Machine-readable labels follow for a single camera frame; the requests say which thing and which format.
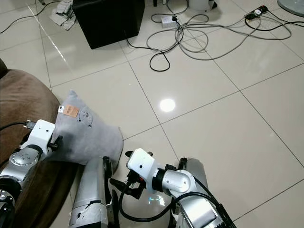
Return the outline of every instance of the power strip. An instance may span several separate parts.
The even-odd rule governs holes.
[[[268,8],[266,6],[260,6],[259,8],[255,9],[254,11],[251,11],[247,15],[245,15],[245,18],[247,20],[252,20],[254,18],[258,18],[261,14],[267,13]]]
[[[179,19],[177,17],[173,19],[173,16],[164,16],[161,18],[161,22],[163,29],[174,28],[178,26]]]

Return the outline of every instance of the pillow tag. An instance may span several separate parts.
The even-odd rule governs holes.
[[[69,115],[71,117],[76,117],[78,114],[79,108],[76,108],[74,106],[71,105],[67,105],[65,106],[64,110],[63,110],[63,114],[64,115]]]
[[[64,108],[65,108],[64,106],[59,105],[58,112],[63,113]]]

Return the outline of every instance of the black box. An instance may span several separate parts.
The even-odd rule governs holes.
[[[144,0],[74,0],[73,11],[91,49],[137,36]]]

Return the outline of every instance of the white label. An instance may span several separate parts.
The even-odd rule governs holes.
[[[255,13],[258,14],[258,15],[260,15],[262,12],[259,9],[256,9]]]
[[[63,113],[63,110],[64,110],[64,109],[65,109],[64,106],[59,105],[58,112],[59,112],[59,113]]]

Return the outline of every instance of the gray pillow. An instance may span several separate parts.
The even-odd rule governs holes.
[[[104,123],[72,90],[62,104],[67,105],[78,108],[78,114],[71,117],[58,113],[52,142],[59,135],[63,139],[59,148],[49,153],[46,159],[86,165],[94,157],[108,156],[115,170],[123,149],[119,128]]]

